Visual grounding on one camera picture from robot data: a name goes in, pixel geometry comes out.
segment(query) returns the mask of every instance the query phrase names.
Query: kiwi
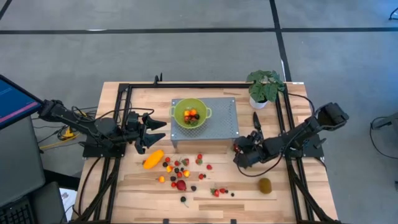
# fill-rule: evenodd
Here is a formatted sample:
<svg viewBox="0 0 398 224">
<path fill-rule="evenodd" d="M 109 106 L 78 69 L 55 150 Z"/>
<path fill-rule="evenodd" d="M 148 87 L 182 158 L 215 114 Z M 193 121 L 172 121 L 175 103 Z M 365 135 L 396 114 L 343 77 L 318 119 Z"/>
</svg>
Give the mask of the kiwi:
<svg viewBox="0 0 398 224">
<path fill-rule="evenodd" d="M 271 181 L 268 178 L 261 178 L 258 184 L 261 193 L 269 194 L 272 192 Z"/>
</svg>

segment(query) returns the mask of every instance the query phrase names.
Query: yellow cable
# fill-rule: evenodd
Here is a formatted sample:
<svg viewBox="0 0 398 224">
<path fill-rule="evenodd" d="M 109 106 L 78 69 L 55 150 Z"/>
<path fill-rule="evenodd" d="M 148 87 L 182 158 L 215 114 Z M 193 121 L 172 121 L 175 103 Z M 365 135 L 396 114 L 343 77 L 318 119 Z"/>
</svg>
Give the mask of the yellow cable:
<svg viewBox="0 0 398 224">
<path fill-rule="evenodd" d="M 65 143 L 65 142 L 67 142 L 67 141 L 70 141 L 70 140 L 72 140 L 72 139 L 77 138 L 77 136 L 79 136 L 79 135 L 80 135 L 80 133 L 77 134 L 77 135 L 75 135 L 74 137 L 68 138 L 68 139 L 66 139 L 66 140 L 63 140 L 63 141 L 60 141 L 60 142 L 57 142 L 57 143 L 54 143 L 54 144 L 49 144 L 49 145 L 47 145 L 47 146 L 41 146 L 40 149 L 46 149 L 46 148 L 48 148 L 48 147 L 58 146 L 59 144 L 62 144 L 62 143 Z"/>
</svg>

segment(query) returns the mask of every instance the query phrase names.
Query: keyboard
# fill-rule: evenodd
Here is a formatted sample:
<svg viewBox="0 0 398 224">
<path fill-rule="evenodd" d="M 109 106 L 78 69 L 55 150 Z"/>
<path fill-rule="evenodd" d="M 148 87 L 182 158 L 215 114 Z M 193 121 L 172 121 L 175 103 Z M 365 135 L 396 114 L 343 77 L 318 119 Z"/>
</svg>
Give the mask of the keyboard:
<svg viewBox="0 0 398 224">
<path fill-rule="evenodd" d="M 0 224 L 34 224 L 29 200 L 24 197 L 0 208 Z"/>
</svg>

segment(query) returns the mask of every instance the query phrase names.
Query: colander handle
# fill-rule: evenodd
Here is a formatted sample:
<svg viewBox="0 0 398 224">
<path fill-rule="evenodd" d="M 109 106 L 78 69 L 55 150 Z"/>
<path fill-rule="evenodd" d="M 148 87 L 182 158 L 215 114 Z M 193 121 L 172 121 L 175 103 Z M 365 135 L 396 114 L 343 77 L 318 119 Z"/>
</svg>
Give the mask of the colander handle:
<svg viewBox="0 0 398 224">
<path fill-rule="evenodd" d="M 210 108 L 206 108 L 206 118 L 211 117 L 211 114 L 212 114 L 212 113 L 213 113 L 213 112 L 211 111 Z"/>
<path fill-rule="evenodd" d="M 172 106 L 171 108 L 170 108 L 170 116 L 172 116 L 173 118 L 174 118 L 174 111 L 175 111 L 175 106 Z"/>
</svg>

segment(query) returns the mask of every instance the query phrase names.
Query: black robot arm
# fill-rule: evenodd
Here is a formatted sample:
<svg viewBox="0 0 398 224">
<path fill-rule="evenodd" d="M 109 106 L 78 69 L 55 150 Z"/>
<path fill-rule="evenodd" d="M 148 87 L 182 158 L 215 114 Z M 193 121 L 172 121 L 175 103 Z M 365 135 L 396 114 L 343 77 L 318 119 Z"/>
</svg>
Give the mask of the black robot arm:
<svg viewBox="0 0 398 224">
<path fill-rule="evenodd" d="M 265 163 L 276 158 L 285 147 L 296 149 L 294 153 L 301 153 L 303 147 L 319 148 L 325 139 L 312 142 L 311 146 L 308 146 L 307 140 L 322 130 L 334 131 L 344 126 L 347 120 L 348 115 L 337 103 L 328 103 L 317 109 L 314 116 L 280 136 L 261 141 L 257 132 L 253 131 L 247 137 L 237 138 L 234 142 L 236 150 L 234 162 L 240 167 L 247 168 L 257 162 Z"/>
<path fill-rule="evenodd" d="M 126 108 L 124 110 L 125 113 L 130 109 L 132 108 Z M 132 144 L 135 141 L 138 153 L 144 154 L 144 147 L 151 147 L 151 145 L 165 136 L 164 133 L 147 134 L 147 128 L 155 130 L 165 126 L 167 123 L 155 121 L 147 113 L 142 115 L 142 123 L 140 123 L 139 117 L 134 111 L 129 112 L 127 123 L 121 128 L 112 118 L 83 119 L 82 114 L 68 110 L 58 100 L 45 100 L 43 108 L 39 111 L 40 119 L 67 124 L 69 127 L 94 139 L 91 142 L 80 142 L 84 147 L 95 147 L 112 151 L 126 142 Z"/>
</svg>

